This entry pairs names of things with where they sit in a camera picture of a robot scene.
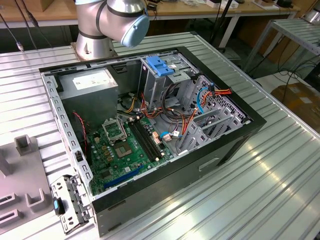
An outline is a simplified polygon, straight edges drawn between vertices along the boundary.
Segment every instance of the blue pci slot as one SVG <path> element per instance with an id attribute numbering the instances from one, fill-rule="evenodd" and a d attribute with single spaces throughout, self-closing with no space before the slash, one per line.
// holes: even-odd
<path id="1" fill-rule="evenodd" d="M 139 170 L 142 169 L 144 167 L 144 165 L 139 166 L 137 169 L 132 170 L 131 172 L 128 172 L 127 174 L 120 176 L 118 178 L 116 178 L 115 180 L 112 180 L 110 182 L 107 182 L 103 185 L 104 189 L 110 188 L 118 183 L 121 183 L 135 175 L 137 175 L 139 173 Z"/>

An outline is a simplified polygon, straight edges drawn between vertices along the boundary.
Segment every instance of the pci slot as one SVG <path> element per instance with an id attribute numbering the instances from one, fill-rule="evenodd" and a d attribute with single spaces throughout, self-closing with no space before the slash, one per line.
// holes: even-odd
<path id="1" fill-rule="evenodd" d="M 104 189 L 107 189 L 107 188 L 110 188 L 116 184 L 119 184 L 135 175 L 137 175 L 139 173 L 139 170 L 142 169 L 144 167 L 144 165 L 141 165 L 140 167 L 138 167 L 137 169 L 131 171 L 131 172 L 128 172 L 127 174 L 123 175 L 123 176 L 120 176 L 118 178 L 116 178 L 115 180 L 112 180 L 110 182 L 107 182 L 103 185 Z"/>
<path id="2" fill-rule="evenodd" d="M 161 152 L 157 148 L 156 144 L 151 140 L 140 122 L 132 121 L 129 122 L 128 125 L 151 162 L 158 161 L 160 158 L 162 158 Z"/>

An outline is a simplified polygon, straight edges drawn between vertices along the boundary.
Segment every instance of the cardboard box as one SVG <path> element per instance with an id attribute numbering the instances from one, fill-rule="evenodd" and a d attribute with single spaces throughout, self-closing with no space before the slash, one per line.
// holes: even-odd
<path id="1" fill-rule="evenodd" d="M 24 0 L 24 3 L 30 12 L 44 12 L 54 0 Z M 17 1 L 24 12 L 24 6 L 20 0 Z M 0 5 L 17 7 L 13 0 L 0 0 Z"/>
<path id="2" fill-rule="evenodd" d="M 282 101 L 285 85 L 274 89 L 271 94 Z M 289 84 L 283 104 L 306 124 L 320 133 L 320 93 L 302 83 Z"/>

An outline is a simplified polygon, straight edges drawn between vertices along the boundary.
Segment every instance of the ram slot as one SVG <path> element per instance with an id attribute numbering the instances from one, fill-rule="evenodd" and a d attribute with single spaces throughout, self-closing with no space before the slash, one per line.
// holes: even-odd
<path id="1" fill-rule="evenodd" d="M 128 125 L 149 160 L 154 162 L 156 158 L 160 159 L 162 157 L 161 152 L 141 124 L 139 122 L 130 122 Z"/>

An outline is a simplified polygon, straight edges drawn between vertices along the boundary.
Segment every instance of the table leg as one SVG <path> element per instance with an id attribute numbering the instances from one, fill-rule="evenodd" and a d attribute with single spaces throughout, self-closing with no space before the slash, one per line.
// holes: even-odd
<path id="1" fill-rule="evenodd" d="M 292 12 L 289 14 L 287 19 L 293 19 L 296 16 L 297 12 Z M 264 52 L 263 56 L 265 57 L 266 55 L 268 55 L 276 46 L 277 42 L 280 40 L 282 34 L 280 32 L 277 33 L 277 35 L 275 36 L 275 38 L 272 40 L 271 44 L 269 45 L 269 47 L 266 49 L 266 51 Z"/>
<path id="2" fill-rule="evenodd" d="M 269 21 L 268 24 L 266 25 L 265 29 L 263 30 L 262 34 L 260 35 L 258 41 L 256 42 L 253 49 L 251 50 L 248 58 L 246 59 L 244 66 L 242 68 L 242 70 L 244 72 L 246 72 L 248 70 L 248 67 L 250 66 L 252 60 L 254 59 L 255 55 L 259 51 L 261 45 L 264 43 L 268 33 L 270 32 L 271 24 L 272 24 L 272 21 Z"/>
<path id="3" fill-rule="evenodd" d="M 226 47 L 226 45 L 227 45 L 227 43 L 229 41 L 229 38 L 230 38 L 232 32 L 235 29 L 235 26 L 236 26 L 238 20 L 239 20 L 239 16 L 233 16 L 231 18 L 231 21 L 230 21 L 230 23 L 229 23 L 229 25 L 228 25 L 228 27 L 227 27 L 224 35 L 223 35 L 223 38 L 222 38 L 222 40 L 220 42 L 219 48 L 225 48 Z"/>

